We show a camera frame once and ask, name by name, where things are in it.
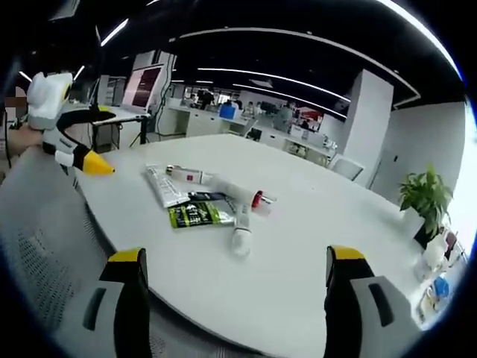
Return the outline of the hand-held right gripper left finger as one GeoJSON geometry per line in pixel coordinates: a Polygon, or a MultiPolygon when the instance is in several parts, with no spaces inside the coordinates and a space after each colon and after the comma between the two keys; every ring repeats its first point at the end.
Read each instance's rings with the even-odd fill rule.
{"type": "Polygon", "coordinates": [[[150,357],[150,311],[146,250],[118,251],[68,302],[54,338],[67,357],[150,357]]]}

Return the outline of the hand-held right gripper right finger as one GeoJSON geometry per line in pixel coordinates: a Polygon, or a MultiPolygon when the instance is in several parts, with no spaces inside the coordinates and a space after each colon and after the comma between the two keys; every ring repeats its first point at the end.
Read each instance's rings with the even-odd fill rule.
{"type": "Polygon", "coordinates": [[[326,250],[325,357],[401,357],[421,329],[395,285],[354,248],[326,250]]]}

